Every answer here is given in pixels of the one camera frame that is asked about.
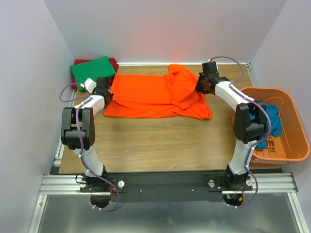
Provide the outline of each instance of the wire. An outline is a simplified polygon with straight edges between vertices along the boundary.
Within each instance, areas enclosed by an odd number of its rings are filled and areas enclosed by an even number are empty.
[[[106,184],[110,185],[111,187],[113,187],[116,192],[117,192],[117,195],[118,195],[118,201],[117,201],[117,204],[113,207],[113,208],[110,208],[110,209],[102,209],[102,208],[99,208],[97,206],[93,206],[94,209],[98,209],[100,211],[112,211],[112,210],[115,210],[120,201],[121,201],[121,196],[120,196],[120,193],[118,191],[118,189],[114,186],[113,183],[111,183],[110,181],[106,180],[105,178],[99,176],[98,174],[96,174],[94,171],[92,171],[85,163],[84,159],[83,159],[83,150],[84,150],[84,143],[83,143],[83,138],[82,138],[82,133],[81,133],[81,129],[80,129],[80,125],[79,125],[79,111],[80,109],[88,102],[90,102],[93,98],[91,96],[82,96],[82,97],[78,97],[78,98],[75,98],[75,99],[72,99],[72,100],[63,100],[62,99],[62,95],[65,91],[66,88],[68,88],[69,86],[73,85],[73,84],[78,84],[78,83],[72,83],[70,85],[67,85],[64,87],[64,89],[61,91],[60,95],[59,95],[59,100],[61,102],[72,102],[72,101],[75,101],[75,100],[79,100],[79,99],[82,99],[82,98],[85,98],[85,97],[89,97],[86,101],[82,102],[78,107],[77,107],[77,110],[76,110],[76,124],[77,124],[77,131],[78,131],[78,135],[79,135],[79,140],[80,140],[80,144],[81,144],[81,150],[80,150],[80,159],[81,159],[81,163],[83,164],[83,166],[85,167],[85,169],[90,172],[91,174],[93,174],[95,177],[97,177],[98,179],[104,181]]]
[[[70,87],[70,86],[72,86],[72,85],[80,85],[80,84],[79,84],[79,83],[71,83],[71,84],[65,86],[65,87],[63,88],[63,90],[60,92],[60,95],[59,95],[59,100],[60,100],[61,102],[63,102],[63,103],[69,103],[69,102],[73,102],[73,101],[75,101],[75,100],[79,100],[79,99],[83,99],[83,98],[89,97],[89,95],[87,95],[87,96],[80,96],[80,97],[74,98],[74,99],[72,99],[72,100],[63,100],[63,99],[62,99],[62,96],[63,96],[64,91],[65,91],[68,87]]]
[[[79,184],[86,184],[86,182],[79,182],[79,181],[77,181],[77,178],[78,178],[78,175],[76,175],[76,183],[79,183]]]
[[[239,82],[239,81],[241,81],[241,80],[244,78],[244,69],[243,69],[243,67],[241,66],[241,64],[240,64],[238,61],[236,61],[235,59],[233,59],[233,58],[231,58],[231,57],[227,57],[227,56],[216,56],[216,57],[212,57],[212,58],[209,59],[209,62],[212,61],[213,59],[216,59],[216,58],[227,58],[227,59],[230,59],[230,60],[234,61],[236,64],[239,65],[239,67],[240,67],[240,69],[241,69],[241,71],[242,71],[242,76],[241,76],[238,80],[234,80],[234,81],[230,82],[230,85],[229,85],[230,89],[231,89],[232,91],[234,91],[238,96],[242,97],[243,99],[249,101],[250,103],[252,103],[252,104],[255,105],[256,107],[258,107],[258,108],[262,111],[262,113],[264,114],[264,116],[266,117],[267,122],[268,122],[268,130],[267,130],[267,133],[266,133],[265,137],[262,138],[261,140],[255,142],[254,144],[252,144],[252,145],[250,146],[250,148],[248,149],[247,153],[246,153],[246,158],[245,158],[245,161],[244,161],[244,166],[245,166],[247,172],[254,178],[255,183],[256,183],[256,189],[255,189],[255,193],[254,193],[253,197],[251,198],[251,200],[250,200],[248,203],[246,203],[246,204],[244,204],[244,205],[241,205],[241,206],[234,206],[235,208],[243,208],[243,207],[248,206],[250,203],[252,203],[252,202],[254,201],[254,199],[256,198],[257,193],[258,193],[258,181],[257,181],[257,178],[256,178],[256,176],[249,170],[247,162],[248,162],[249,157],[251,156],[251,151],[252,151],[252,149],[255,148],[257,144],[259,144],[259,143],[265,141],[265,140],[269,137],[269,135],[270,135],[270,133],[271,133],[271,120],[270,120],[270,118],[269,118],[267,112],[266,112],[259,104],[257,104],[255,101],[249,99],[249,97],[248,97],[247,95],[245,95],[243,92],[241,92],[240,90],[238,90],[238,89],[233,85],[233,83]]]

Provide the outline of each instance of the green towel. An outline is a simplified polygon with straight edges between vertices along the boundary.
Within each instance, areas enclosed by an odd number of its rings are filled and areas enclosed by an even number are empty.
[[[97,77],[112,77],[115,75],[108,57],[101,57],[90,62],[70,66],[70,69],[76,83],[84,83],[87,78],[91,78],[96,82]],[[83,90],[79,85],[77,87],[79,91]]]

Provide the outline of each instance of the wooden table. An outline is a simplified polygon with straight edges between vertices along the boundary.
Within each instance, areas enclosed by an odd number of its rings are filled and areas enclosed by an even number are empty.
[[[194,73],[201,66],[186,66]],[[252,86],[248,72],[235,86]],[[119,67],[121,74],[158,74],[167,66]],[[230,80],[241,77],[237,65],[219,66],[220,76]],[[77,92],[77,97],[86,93]],[[213,112],[211,120],[182,116],[159,119],[125,119],[95,115],[95,149],[108,172],[181,171],[225,169],[235,147],[230,116],[231,108],[221,98],[206,95]],[[64,149],[60,173],[84,173],[82,164],[72,151]]]

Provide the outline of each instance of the red cloth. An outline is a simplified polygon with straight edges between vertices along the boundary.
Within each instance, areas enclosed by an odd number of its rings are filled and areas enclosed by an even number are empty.
[[[76,59],[76,60],[74,60],[74,64],[78,65],[78,64],[85,63],[85,62],[90,62],[90,61],[93,61],[93,59]],[[109,58],[109,62],[112,65],[112,67],[115,70],[115,72],[117,73],[118,68],[119,68],[119,64],[117,63],[117,61],[112,57],[112,58]],[[74,77],[71,76],[71,83],[75,83],[75,82],[76,81],[75,81]],[[77,86],[76,85],[72,85],[71,88],[76,90]]]
[[[181,65],[169,65],[166,75],[116,74],[107,117],[161,118],[173,116],[211,119],[205,95],[196,92],[198,77]]]

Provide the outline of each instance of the orange plastic basket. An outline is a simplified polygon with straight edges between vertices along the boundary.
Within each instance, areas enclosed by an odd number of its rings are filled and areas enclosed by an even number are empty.
[[[281,166],[305,160],[309,155],[309,144],[302,128],[292,98],[284,91],[272,88],[247,87],[243,93],[256,100],[275,104],[282,122],[281,136],[269,136],[266,149],[255,149],[251,164],[258,166]]]

